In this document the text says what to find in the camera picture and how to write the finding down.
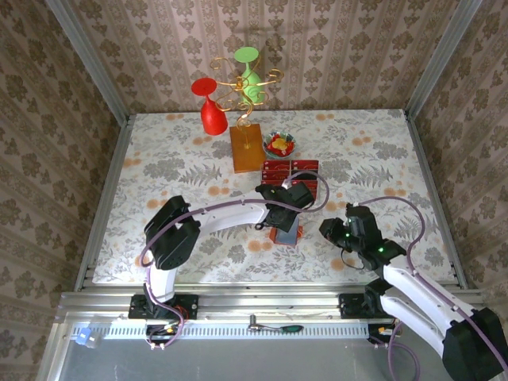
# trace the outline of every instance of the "screwdriver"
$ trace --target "screwdriver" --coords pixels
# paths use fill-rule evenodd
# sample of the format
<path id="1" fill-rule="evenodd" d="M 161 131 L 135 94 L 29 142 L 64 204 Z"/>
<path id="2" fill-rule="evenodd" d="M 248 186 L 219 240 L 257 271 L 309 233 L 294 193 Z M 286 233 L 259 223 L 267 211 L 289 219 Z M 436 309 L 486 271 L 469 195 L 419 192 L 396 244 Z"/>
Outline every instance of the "screwdriver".
<path id="1" fill-rule="evenodd" d="M 298 333 L 303 329 L 303 325 L 285 325 L 284 327 L 268 327 L 266 325 L 261 325 L 256 323 L 256 315 L 251 315 L 250 324 L 248 325 L 248 330 L 259 332 L 261 329 L 267 329 L 275 332 L 282 333 Z"/>

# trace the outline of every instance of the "glass bowl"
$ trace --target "glass bowl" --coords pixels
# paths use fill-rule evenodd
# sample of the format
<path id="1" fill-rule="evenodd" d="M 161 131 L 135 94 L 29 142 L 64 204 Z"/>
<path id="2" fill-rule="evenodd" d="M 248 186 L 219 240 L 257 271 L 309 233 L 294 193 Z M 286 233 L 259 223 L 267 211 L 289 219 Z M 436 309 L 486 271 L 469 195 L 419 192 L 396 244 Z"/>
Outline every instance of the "glass bowl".
<path id="1" fill-rule="evenodd" d="M 293 151 L 291 151 L 291 153 L 289 155 L 278 156 L 274 152 L 271 152 L 267 149 L 267 146 L 270 144 L 271 139 L 273 139 L 273 137 L 277 134 L 279 134 L 280 137 L 282 137 L 286 141 L 292 141 L 294 143 Z M 264 153 L 267 154 L 267 159 L 269 159 L 269 160 L 289 160 L 296 152 L 296 140 L 294 139 L 293 135 L 291 135 L 290 133 L 286 133 L 284 131 L 274 131 L 274 132 L 269 133 L 268 135 L 264 136 L 263 150 L 264 150 Z"/>

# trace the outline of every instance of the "green handle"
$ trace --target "green handle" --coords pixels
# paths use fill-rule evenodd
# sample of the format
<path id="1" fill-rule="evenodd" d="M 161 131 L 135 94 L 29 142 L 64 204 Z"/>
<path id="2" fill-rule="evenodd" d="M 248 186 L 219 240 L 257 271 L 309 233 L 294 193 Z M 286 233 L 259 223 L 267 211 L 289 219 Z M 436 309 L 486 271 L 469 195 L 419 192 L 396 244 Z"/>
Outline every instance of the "green handle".
<path id="1" fill-rule="evenodd" d="M 280 328 L 284 333 L 297 333 L 303 329 L 303 325 L 286 325 Z"/>

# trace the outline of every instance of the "leaf pattern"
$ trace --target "leaf pattern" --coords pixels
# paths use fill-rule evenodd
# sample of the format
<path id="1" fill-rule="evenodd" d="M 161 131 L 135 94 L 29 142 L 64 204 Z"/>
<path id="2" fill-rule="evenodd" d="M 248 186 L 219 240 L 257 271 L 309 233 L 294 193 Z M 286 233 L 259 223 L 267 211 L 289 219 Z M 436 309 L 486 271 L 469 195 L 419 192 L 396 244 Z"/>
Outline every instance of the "leaf pattern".
<path id="1" fill-rule="evenodd" d="M 420 233 L 421 226 L 419 221 L 409 217 L 403 217 L 397 224 L 394 236 L 413 240 Z"/>
<path id="2" fill-rule="evenodd" d="M 194 165 L 193 168 L 189 168 L 183 175 L 180 176 L 179 181 L 191 185 L 206 185 L 212 180 L 216 180 L 221 177 L 221 169 L 213 166 L 203 164 L 201 167 Z"/>
<path id="3" fill-rule="evenodd" d="M 370 168 L 360 167 L 351 178 L 351 183 L 362 185 L 364 187 L 381 187 L 381 184 L 385 181 L 390 181 L 394 176 L 390 173 L 389 169 L 384 167 L 377 168 L 373 165 Z"/>

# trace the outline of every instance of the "metal frame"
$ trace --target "metal frame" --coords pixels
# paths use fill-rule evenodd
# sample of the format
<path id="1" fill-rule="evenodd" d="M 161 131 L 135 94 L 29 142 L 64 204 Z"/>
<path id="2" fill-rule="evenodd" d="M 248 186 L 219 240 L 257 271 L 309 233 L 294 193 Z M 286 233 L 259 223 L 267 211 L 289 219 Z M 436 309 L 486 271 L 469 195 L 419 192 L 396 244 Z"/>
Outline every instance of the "metal frame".
<path id="1" fill-rule="evenodd" d="M 55 14 L 56 19 L 62 25 L 62 29 L 69 38 L 72 46 L 81 58 L 85 68 L 90 73 L 95 85 L 102 94 L 108 107 L 120 126 L 124 126 L 129 116 L 129 111 L 121 100 L 117 88 L 111 81 L 109 74 L 92 46 L 87 34 L 79 23 L 75 12 L 68 0 L 48 0 L 49 8 Z"/>
<path id="2" fill-rule="evenodd" d="M 434 213 L 436 214 L 437 225 L 441 231 L 443 243 L 446 245 L 448 253 L 451 256 L 450 260 L 453 263 L 459 285 L 464 289 L 467 289 L 468 281 L 466 280 L 466 275 L 464 274 L 459 254 L 456 250 L 455 243 L 453 242 L 452 234 L 450 232 L 450 228 L 448 227 L 448 222 L 446 221 L 445 212 L 443 211 L 443 206 L 441 205 L 439 194 L 437 193 L 436 184 L 434 182 L 434 178 L 432 177 L 432 172 L 430 171 L 429 162 L 427 161 L 425 150 L 421 144 L 416 125 L 414 124 L 414 119 L 411 116 L 406 115 L 406 120 L 411 139 L 413 140 L 414 151 L 416 152 L 418 162 L 420 163 L 421 173 L 423 174 L 425 185 L 429 190 L 429 198 L 434 208 Z"/>
<path id="3" fill-rule="evenodd" d="M 101 250 L 102 240 L 104 239 L 111 207 L 113 206 L 114 194 L 117 190 L 118 179 L 120 179 L 121 167 L 125 159 L 125 154 L 127 153 L 135 120 L 136 115 L 129 117 L 129 120 L 125 123 L 125 127 L 120 130 L 113 158 L 111 159 L 110 169 L 108 170 L 104 188 L 102 189 L 101 199 L 98 203 L 97 213 L 95 214 L 94 223 L 90 230 L 87 246 L 85 247 L 83 261 L 79 268 L 74 291 L 81 291 L 88 267 L 96 261 Z"/>
<path id="4" fill-rule="evenodd" d="M 474 306 L 482 304 L 479 290 L 447 287 L 457 298 Z M 205 325 L 249 323 L 255 314 L 270 324 L 361 325 L 388 323 L 391 319 L 342 319 L 337 296 L 341 293 L 361 293 L 363 287 L 211 287 L 179 286 L 180 294 L 200 294 L 197 323 Z M 129 302 L 133 294 L 142 292 L 136 287 L 93 287 L 79 293 L 62 294 L 56 320 L 44 352 L 37 381 L 58 380 L 64 366 L 71 335 L 76 326 L 86 323 L 129 323 Z"/>
<path id="5" fill-rule="evenodd" d="M 407 103 L 406 112 L 412 119 L 416 118 L 425 104 L 481 4 L 482 0 L 461 0 L 459 2 Z"/>

